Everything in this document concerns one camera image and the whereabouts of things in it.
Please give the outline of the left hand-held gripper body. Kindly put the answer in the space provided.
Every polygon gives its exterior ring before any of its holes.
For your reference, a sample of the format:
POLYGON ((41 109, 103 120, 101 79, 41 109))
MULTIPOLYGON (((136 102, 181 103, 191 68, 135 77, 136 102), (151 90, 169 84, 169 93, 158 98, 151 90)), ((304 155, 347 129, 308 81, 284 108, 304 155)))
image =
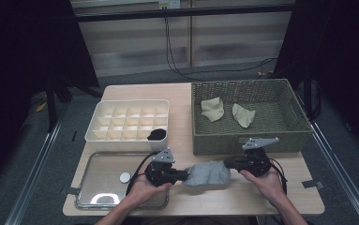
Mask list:
POLYGON ((166 183, 175 184, 178 180, 176 169, 172 167, 175 159, 170 148, 161 150, 152 157, 151 162, 147 165, 144 174, 147 180, 155 187, 166 183))

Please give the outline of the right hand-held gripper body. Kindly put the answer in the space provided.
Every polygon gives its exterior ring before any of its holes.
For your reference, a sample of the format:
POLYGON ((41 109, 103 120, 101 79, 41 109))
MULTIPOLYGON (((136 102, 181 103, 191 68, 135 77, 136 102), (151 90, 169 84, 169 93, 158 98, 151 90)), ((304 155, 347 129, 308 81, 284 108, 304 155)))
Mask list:
POLYGON ((278 142, 279 137, 249 138, 242 146, 245 151, 245 157, 240 163, 240 171, 246 170, 255 177, 265 175, 270 170, 271 163, 264 147, 278 142))

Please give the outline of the cream divided organizer box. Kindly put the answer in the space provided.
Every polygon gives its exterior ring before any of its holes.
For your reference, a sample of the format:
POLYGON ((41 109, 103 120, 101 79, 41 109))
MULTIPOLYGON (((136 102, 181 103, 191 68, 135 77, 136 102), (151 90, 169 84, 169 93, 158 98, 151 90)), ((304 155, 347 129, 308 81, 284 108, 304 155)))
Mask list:
POLYGON ((158 151, 167 147, 169 112, 166 99, 100 101, 84 138, 98 152, 158 151), (166 138, 148 141, 158 128, 167 131, 166 138))

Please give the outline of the pale green sock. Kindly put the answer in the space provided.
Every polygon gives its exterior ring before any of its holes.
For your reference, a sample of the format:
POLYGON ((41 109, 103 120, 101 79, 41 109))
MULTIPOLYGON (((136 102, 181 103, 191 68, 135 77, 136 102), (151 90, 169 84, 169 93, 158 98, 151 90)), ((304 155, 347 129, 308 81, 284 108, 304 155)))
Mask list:
POLYGON ((223 101, 220 97, 203 100, 201 106, 202 115, 206 116, 210 122, 215 122, 224 115, 223 101))
POLYGON ((250 126, 255 118, 255 114, 255 111, 249 111, 239 104, 232 106, 232 116, 242 128, 248 128, 250 126))

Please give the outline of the clear plastic lid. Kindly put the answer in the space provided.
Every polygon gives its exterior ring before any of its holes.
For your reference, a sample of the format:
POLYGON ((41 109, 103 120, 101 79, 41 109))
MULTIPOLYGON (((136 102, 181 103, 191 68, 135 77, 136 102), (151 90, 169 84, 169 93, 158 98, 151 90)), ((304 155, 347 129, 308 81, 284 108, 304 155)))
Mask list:
POLYGON ((101 152, 93 154, 86 165, 75 205, 80 210, 109 211, 126 196, 127 188, 142 167, 150 162, 148 153, 101 152), (130 181, 120 182, 122 173, 130 173, 130 181))

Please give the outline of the green woven basket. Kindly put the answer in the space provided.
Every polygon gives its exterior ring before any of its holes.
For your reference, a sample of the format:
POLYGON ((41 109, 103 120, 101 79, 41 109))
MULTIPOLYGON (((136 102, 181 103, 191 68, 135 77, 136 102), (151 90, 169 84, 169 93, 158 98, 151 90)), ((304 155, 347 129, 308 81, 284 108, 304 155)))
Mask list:
POLYGON ((194 155, 242 154, 249 139, 274 139, 268 153, 299 152, 313 130, 292 87, 285 79, 224 82, 195 82, 191 85, 194 155), (202 102, 220 98, 224 114, 216 122, 202 114, 202 102), (232 106, 254 111, 254 121, 241 127, 232 106))

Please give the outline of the person's left hand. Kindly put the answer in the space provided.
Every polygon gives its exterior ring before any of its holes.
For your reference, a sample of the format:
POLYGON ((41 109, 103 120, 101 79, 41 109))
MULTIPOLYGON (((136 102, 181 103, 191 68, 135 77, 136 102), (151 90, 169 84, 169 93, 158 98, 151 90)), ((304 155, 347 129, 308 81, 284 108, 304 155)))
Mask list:
POLYGON ((155 187, 147 180, 146 176, 142 174, 135 179, 130 192, 126 196, 126 199, 132 207, 139 207, 149 201, 156 194, 167 192, 171 187, 172 183, 166 183, 155 187))

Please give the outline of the person's right hand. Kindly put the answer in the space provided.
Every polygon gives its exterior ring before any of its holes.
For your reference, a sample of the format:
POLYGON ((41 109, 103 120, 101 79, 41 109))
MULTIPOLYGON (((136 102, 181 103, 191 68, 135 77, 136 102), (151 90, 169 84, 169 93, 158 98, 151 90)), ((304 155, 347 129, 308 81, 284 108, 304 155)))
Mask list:
POLYGON ((270 169, 265 175, 255 177, 246 170, 240 172, 247 181, 251 182, 261 193, 261 195, 274 207, 280 208, 289 202, 280 183, 278 172, 270 169))

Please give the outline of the black metal stand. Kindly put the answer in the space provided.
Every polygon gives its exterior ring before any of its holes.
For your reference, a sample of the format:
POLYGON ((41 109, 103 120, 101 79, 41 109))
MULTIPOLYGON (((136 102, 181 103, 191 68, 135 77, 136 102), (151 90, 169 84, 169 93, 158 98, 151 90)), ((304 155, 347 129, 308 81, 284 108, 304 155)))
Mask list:
POLYGON ((68 90, 69 87, 75 87, 94 98, 102 97, 102 94, 100 92, 92 89, 90 86, 81 84, 80 82, 70 79, 68 77, 62 75, 49 76, 46 81, 46 103, 48 106, 49 115, 49 132, 52 132, 58 122, 55 107, 55 98, 59 98, 61 102, 69 103, 72 100, 72 95, 68 90))

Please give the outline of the black curtain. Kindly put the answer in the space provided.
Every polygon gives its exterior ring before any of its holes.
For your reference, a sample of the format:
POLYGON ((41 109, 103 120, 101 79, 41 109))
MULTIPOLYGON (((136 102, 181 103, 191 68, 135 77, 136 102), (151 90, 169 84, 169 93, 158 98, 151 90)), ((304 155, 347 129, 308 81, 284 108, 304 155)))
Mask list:
POLYGON ((70 0, 0 0, 0 168, 34 94, 45 91, 69 101, 70 86, 98 86, 73 16, 70 0))
POLYGON ((315 79, 359 134, 359 0, 295 0, 275 75, 315 79))

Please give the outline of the black horizontal bar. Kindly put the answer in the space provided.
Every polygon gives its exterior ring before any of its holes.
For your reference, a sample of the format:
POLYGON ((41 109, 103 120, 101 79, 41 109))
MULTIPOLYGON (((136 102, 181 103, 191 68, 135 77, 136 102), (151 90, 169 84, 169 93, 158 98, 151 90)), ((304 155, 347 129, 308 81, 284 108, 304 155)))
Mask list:
POLYGON ((146 11, 101 13, 101 14, 96 14, 96 13, 78 14, 73 17, 73 20, 78 23, 89 23, 89 22, 104 22, 104 21, 175 18, 175 17, 189 17, 189 16, 287 12, 287 11, 293 11, 294 9, 295 9, 295 4, 257 5, 257 6, 241 6, 241 7, 210 7, 210 8, 197 7, 197 8, 182 8, 182 9, 157 9, 157 10, 146 10, 146 11))

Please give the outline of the metal floor rail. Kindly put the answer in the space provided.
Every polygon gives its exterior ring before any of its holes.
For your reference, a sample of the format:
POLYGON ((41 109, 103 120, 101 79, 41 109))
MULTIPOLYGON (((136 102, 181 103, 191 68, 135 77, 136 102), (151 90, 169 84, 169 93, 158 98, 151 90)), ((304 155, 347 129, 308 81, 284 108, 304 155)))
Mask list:
POLYGON ((325 96, 311 122, 313 138, 302 150, 324 212, 308 216, 315 225, 359 225, 359 136, 325 96))
POLYGON ((37 182, 55 143, 56 137, 59 134, 61 126, 62 120, 59 119, 48 132, 48 135, 38 153, 35 164, 33 165, 32 170, 29 173, 21 190, 21 193, 14 203, 10 213, 8 214, 5 225, 21 225, 23 215, 28 207, 28 204, 30 203, 31 198, 34 195, 37 182))

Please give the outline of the white wall socket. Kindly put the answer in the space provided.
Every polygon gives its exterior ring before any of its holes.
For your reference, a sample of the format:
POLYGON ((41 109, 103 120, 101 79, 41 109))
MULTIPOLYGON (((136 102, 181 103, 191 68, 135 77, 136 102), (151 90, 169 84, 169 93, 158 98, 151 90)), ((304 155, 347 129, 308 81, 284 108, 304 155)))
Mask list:
POLYGON ((158 0, 159 9, 179 9, 180 7, 180 0, 158 0))

